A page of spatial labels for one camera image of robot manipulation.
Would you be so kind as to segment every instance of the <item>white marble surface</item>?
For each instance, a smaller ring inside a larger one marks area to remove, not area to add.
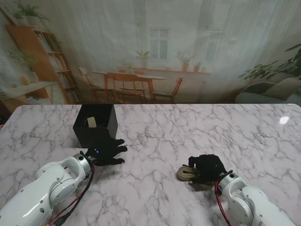
[[[175,173],[190,156],[218,155],[301,222],[301,109],[296,105],[117,105],[120,166],[97,168],[66,226],[226,225],[211,191]],[[22,106],[0,131],[0,209],[45,163],[77,153],[80,105]],[[280,124],[282,117],[289,117]],[[61,203],[56,211],[72,200]]]

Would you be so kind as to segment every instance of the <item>red cable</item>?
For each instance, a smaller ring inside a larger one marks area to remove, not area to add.
[[[222,212],[222,216],[225,218],[225,220],[226,220],[228,226],[232,226],[232,224],[229,222],[229,220],[228,220],[228,218],[227,218],[227,216],[226,216],[226,213],[225,213],[225,211],[224,211],[224,209],[223,209],[223,207],[222,207],[222,203],[221,203],[220,197],[219,197],[218,194],[217,194],[217,187],[218,187],[218,184],[219,184],[219,183],[220,183],[220,181],[217,180],[217,182],[216,182],[216,184],[215,184],[215,188],[214,188],[215,196],[216,196],[216,199],[217,199],[217,203],[218,203],[219,208],[220,208],[220,210],[221,210],[221,212]]]
[[[65,209],[63,209],[61,212],[59,212],[59,214],[57,214],[57,216],[49,222],[49,226],[51,226],[53,224],[53,222],[55,222],[55,220],[58,219],[65,212],[66,209],[71,207],[76,202],[76,200],[80,198],[81,195],[82,195],[82,193],[80,193],[79,196],[76,197]]]

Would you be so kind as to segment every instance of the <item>black box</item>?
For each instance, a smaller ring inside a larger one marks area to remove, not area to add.
[[[94,117],[96,128],[89,128],[87,118]],[[116,138],[118,124],[114,105],[82,105],[73,130],[82,148],[101,146],[107,138]]]

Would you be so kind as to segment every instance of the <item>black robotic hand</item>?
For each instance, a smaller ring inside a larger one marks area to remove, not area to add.
[[[122,164],[125,162],[123,159],[115,159],[114,157],[127,151],[127,147],[120,146],[123,143],[123,139],[115,140],[111,137],[108,137],[105,143],[98,144],[96,141],[92,148],[88,149],[86,156],[96,159],[92,161],[95,166]]]
[[[193,183],[203,184],[215,182],[221,173],[227,173],[220,158],[214,154],[202,154],[199,157],[190,157],[188,165],[199,170],[200,175],[192,180]]]

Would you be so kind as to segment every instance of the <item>beige strap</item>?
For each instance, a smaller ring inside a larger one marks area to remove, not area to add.
[[[200,171],[195,168],[191,168],[188,166],[181,166],[178,171],[177,171],[177,178],[180,181],[191,181],[193,178],[196,178],[200,175]],[[204,190],[210,190],[213,188],[214,183],[213,182],[208,182],[204,184],[197,184],[200,186],[201,191]]]
[[[191,181],[192,178],[197,177],[200,172],[188,166],[181,166],[177,171],[177,178],[181,181]]]

